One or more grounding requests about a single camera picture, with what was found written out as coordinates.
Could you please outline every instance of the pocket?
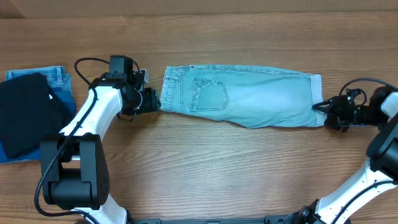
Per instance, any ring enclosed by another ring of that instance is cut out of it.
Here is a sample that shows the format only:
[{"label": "pocket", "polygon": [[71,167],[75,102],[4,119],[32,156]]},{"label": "pocket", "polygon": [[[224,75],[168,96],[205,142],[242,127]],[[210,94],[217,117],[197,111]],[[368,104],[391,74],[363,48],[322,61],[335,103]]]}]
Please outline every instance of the pocket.
[{"label": "pocket", "polygon": [[228,93],[222,82],[195,78],[191,111],[220,111],[229,102]]}]

